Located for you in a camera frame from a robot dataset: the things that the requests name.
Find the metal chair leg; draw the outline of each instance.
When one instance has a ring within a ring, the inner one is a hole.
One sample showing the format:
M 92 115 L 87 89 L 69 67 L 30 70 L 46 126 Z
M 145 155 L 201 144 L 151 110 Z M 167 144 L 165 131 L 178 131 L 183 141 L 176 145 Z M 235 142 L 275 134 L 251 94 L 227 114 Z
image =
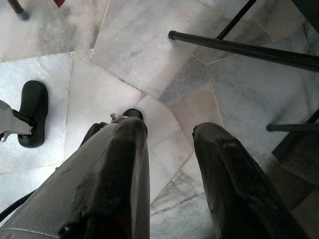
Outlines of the metal chair leg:
M 20 20 L 26 21 L 29 19 L 28 13 L 23 9 L 17 0 L 8 0 L 8 3 Z

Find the white marble tile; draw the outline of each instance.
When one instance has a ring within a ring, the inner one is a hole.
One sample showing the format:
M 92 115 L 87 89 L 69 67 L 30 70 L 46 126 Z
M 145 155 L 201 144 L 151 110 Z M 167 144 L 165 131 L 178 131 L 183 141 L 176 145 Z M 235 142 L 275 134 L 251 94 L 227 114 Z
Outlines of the white marble tile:
M 76 51 L 75 53 L 91 61 L 94 49 Z
M 151 203 L 192 154 L 182 131 L 149 146 Z
M 294 50 L 298 53 L 319 56 L 319 33 L 308 23 L 304 23 L 292 37 Z M 310 113 L 319 108 L 319 73 L 301 70 L 308 98 Z
M 195 153 L 151 204 L 151 216 L 204 193 Z
M 180 131 L 180 126 L 171 110 L 153 97 L 145 96 L 136 105 L 136 109 L 144 115 L 144 121 L 148 127 L 149 146 Z
M 121 115 L 140 99 L 140 91 L 73 54 L 65 157 L 80 146 L 94 123 L 109 123 L 111 113 Z
M 56 166 L 0 174 L 0 212 L 37 189 L 54 172 Z
M 71 52 L 94 47 L 109 0 L 21 0 L 28 21 L 0 3 L 0 61 Z
M 267 170 L 275 160 L 272 150 L 286 135 L 267 132 L 267 124 L 301 123 L 309 117 L 299 69 L 236 55 L 208 70 L 226 130 Z
M 153 239 L 216 239 L 204 194 L 151 216 Z
M 209 34 L 209 37 L 216 38 L 229 22 L 230 19 L 221 18 L 218 24 L 216 24 L 214 30 Z M 262 46 L 271 42 L 270 36 L 255 21 L 243 20 L 236 24 L 236 26 L 225 37 L 225 40 L 255 46 Z M 194 51 L 194 56 L 204 64 L 209 64 L 231 55 L 234 55 L 234 53 L 204 46 L 199 46 Z
M 158 98 L 196 47 L 169 40 L 168 32 L 207 35 L 218 18 L 194 0 L 112 1 L 92 61 Z
M 64 159 L 68 106 L 70 54 L 58 54 L 0 63 L 0 99 L 19 110 L 25 82 L 43 82 L 49 94 L 45 142 L 38 148 L 24 148 L 16 135 L 0 144 L 0 173 L 50 166 Z
M 233 18 L 248 2 L 247 0 L 197 0 L 213 9 L 222 13 L 225 18 Z M 250 20 L 261 8 L 267 0 L 258 0 L 242 17 L 243 20 Z
M 217 101 L 209 83 L 194 90 L 170 108 L 192 146 L 192 133 L 196 125 L 204 122 L 223 125 Z
M 291 37 L 306 20 L 291 0 L 267 0 L 254 19 L 273 40 Z

